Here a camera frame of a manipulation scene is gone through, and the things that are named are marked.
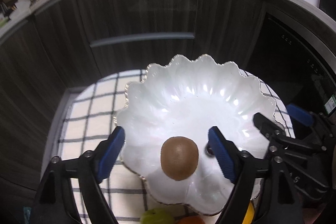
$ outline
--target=round table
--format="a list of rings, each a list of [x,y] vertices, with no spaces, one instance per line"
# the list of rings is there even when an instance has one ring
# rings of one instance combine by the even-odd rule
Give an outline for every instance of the round table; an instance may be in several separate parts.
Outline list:
[[[242,75],[251,75],[240,70]],[[63,122],[59,139],[58,155],[62,160],[79,157],[86,150],[94,150],[107,139],[115,128],[113,114],[124,107],[126,99],[124,89],[130,81],[141,81],[145,70],[130,70],[107,76],[84,90],[69,107]],[[294,136],[292,123],[286,108],[277,94],[262,80],[261,91],[276,100],[276,121],[280,122],[286,134]],[[73,195],[82,222],[91,223],[81,193],[78,180],[72,180]],[[190,208],[177,205],[165,206],[154,201],[146,193],[142,180],[117,160],[110,177],[100,184],[104,197],[120,224],[140,222],[143,212],[152,208],[165,208],[175,219],[196,215]],[[219,215],[201,216],[206,224],[215,223]]]

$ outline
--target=plaid cloth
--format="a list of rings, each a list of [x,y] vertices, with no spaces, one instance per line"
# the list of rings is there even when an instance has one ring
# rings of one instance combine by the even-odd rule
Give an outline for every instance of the plaid cloth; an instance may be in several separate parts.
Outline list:
[[[72,103],[67,111],[59,139],[58,155],[63,159],[79,157],[86,150],[94,150],[100,141],[108,138],[115,128],[113,113],[124,107],[126,99],[124,89],[130,81],[143,79],[145,70],[132,70],[110,75],[89,86]],[[241,70],[243,75],[251,75]],[[280,122],[289,136],[294,136],[292,123],[286,108],[276,93],[261,82],[261,91],[277,102],[275,119]],[[73,195],[78,212],[85,224],[91,223],[78,180],[72,179]],[[146,193],[142,180],[126,169],[117,160],[110,177],[100,184],[104,197],[120,224],[135,224],[140,221],[143,212],[152,208],[165,208],[175,219],[196,215],[183,205],[165,206],[155,202]],[[215,223],[219,215],[202,216],[206,224]]]

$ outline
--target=kiwi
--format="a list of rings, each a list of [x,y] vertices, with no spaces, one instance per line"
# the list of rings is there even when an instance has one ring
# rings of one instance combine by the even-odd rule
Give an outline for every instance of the kiwi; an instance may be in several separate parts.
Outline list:
[[[198,148],[191,139],[171,137],[161,147],[161,168],[173,180],[190,177],[198,165]]]

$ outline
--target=black dishwasher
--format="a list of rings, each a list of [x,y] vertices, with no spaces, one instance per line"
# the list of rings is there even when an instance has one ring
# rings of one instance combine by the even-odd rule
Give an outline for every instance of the black dishwasher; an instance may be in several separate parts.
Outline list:
[[[335,73],[307,41],[269,14],[246,70],[265,81],[285,105],[329,116],[335,112]],[[292,122],[296,137],[304,138],[300,124]]]

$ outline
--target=white bowl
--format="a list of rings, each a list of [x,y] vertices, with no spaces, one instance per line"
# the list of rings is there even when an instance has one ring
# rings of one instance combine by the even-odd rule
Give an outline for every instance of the white bowl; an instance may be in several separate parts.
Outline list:
[[[121,159],[160,203],[185,204],[204,215],[223,209],[234,185],[204,152],[212,126],[254,157],[263,158],[268,148],[252,118],[261,112],[275,122],[276,102],[262,94],[257,77],[241,75],[233,62],[177,55],[165,67],[149,65],[144,80],[126,85],[125,95],[126,105],[115,117],[126,135]],[[161,146],[174,136],[192,139],[199,150],[196,171],[181,181],[165,175],[160,164]],[[260,179],[252,198],[259,191]]]

